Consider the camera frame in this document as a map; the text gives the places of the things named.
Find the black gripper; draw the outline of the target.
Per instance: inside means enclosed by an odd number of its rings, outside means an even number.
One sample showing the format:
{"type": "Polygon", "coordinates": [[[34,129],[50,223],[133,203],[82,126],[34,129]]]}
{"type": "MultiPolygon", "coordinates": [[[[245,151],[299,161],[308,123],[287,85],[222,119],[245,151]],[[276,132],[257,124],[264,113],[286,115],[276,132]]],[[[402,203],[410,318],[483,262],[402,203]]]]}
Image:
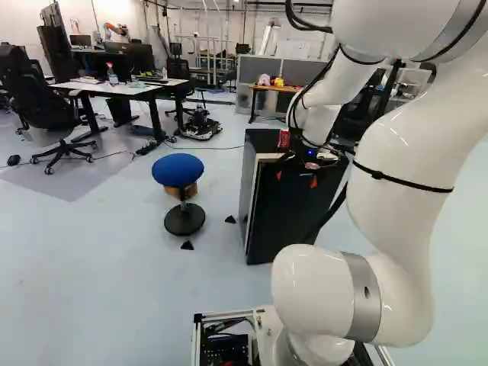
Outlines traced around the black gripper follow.
{"type": "Polygon", "coordinates": [[[292,164],[303,169],[308,169],[303,173],[303,177],[308,179],[308,188],[314,189],[317,184],[316,170],[325,169],[337,165],[340,162],[341,156],[336,151],[329,149],[319,149],[304,147],[294,152],[286,152],[275,163],[276,178],[281,180],[282,173],[289,165],[292,164]]]}

